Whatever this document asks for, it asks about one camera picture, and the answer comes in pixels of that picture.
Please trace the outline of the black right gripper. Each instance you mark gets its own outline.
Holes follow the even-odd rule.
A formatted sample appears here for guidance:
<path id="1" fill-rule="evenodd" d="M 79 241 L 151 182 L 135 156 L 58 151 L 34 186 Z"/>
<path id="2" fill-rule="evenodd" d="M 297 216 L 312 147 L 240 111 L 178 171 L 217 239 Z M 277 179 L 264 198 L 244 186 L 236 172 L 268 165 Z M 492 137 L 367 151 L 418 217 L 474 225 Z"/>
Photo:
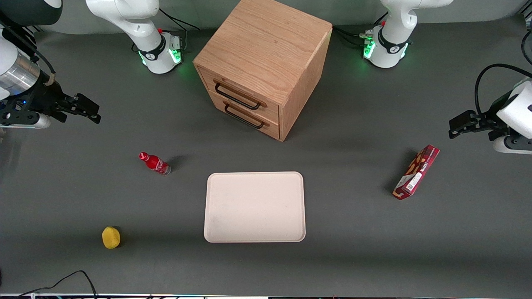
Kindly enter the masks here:
<path id="1" fill-rule="evenodd" d="M 46 86 L 42 80 L 17 95 L 8 96 L 1 104 L 1 125 L 49 125 L 51 118 L 64 123 L 67 115 L 80 115 L 99 124 L 100 106 L 87 96 L 76 93 L 74 106 L 71 97 L 63 93 L 58 83 Z"/>

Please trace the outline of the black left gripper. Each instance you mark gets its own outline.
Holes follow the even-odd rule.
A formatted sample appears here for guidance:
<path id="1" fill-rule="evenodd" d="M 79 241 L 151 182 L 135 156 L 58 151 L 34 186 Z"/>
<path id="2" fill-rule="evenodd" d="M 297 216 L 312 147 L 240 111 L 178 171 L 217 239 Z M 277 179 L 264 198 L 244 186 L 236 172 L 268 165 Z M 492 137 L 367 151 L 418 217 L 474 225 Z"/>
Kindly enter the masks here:
<path id="1" fill-rule="evenodd" d="M 484 112 L 481 111 L 478 100 L 478 114 L 481 116 L 480 125 L 479 116 L 473 110 L 466 110 L 458 116 L 453 117 L 449 121 L 449 138 L 454 139 L 463 134 L 477 133 L 487 130 L 490 131 L 488 133 L 490 141 L 494 141 L 500 137 L 517 136 L 517 131 L 509 127 L 497 116 L 497 112 L 509 103 L 510 94 L 511 91 L 503 94 L 491 104 L 488 110 Z"/>

